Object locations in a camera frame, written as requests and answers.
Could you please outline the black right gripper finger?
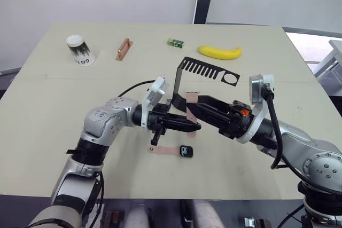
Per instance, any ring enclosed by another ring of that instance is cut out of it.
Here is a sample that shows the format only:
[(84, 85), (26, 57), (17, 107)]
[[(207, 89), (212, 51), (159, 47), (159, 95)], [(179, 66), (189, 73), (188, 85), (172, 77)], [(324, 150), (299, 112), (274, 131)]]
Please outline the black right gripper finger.
[(197, 119), (219, 129), (225, 129), (230, 124), (227, 114), (206, 103), (188, 103), (188, 109)]
[(225, 103), (219, 99), (216, 99), (209, 95), (199, 95), (198, 102), (201, 104), (207, 104), (217, 110), (230, 110), (231, 104)]

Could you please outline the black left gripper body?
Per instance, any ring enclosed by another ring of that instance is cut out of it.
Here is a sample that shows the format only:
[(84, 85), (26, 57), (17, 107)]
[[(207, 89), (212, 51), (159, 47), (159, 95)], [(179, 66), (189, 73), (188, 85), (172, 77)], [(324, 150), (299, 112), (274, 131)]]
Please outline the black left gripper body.
[(154, 136), (150, 141), (151, 145), (157, 145), (160, 136), (166, 132), (164, 118), (166, 118), (171, 106), (171, 99), (167, 99), (165, 104), (157, 104), (152, 111), (149, 111), (147, 118), (147, 128), (153, 132)]

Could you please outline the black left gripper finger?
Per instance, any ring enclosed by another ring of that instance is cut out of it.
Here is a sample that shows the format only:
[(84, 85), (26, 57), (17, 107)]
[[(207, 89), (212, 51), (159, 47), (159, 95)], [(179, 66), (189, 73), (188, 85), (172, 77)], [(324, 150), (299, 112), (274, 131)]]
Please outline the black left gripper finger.
[(165, 128), (182, 132), (194, 132), (200, 130), (201, 125), (193, 122), (166, 123)]
[(186, 116), (177, 114), (167, 114), (165, 116), (165, 124), (168, 127), (200, 127), (201, 125), (191, 120), (188, 120)]

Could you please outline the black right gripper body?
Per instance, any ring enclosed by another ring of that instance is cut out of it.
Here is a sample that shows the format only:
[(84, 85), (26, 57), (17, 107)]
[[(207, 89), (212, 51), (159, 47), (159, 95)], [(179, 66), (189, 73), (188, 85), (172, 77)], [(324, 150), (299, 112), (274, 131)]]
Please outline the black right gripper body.
[(234, 100), (227, 114), (229, 121), (219, 128), (219, 134), (230, 139), (240, 138), (246, 133), (253, 121), (251, 107), (241, 101)]

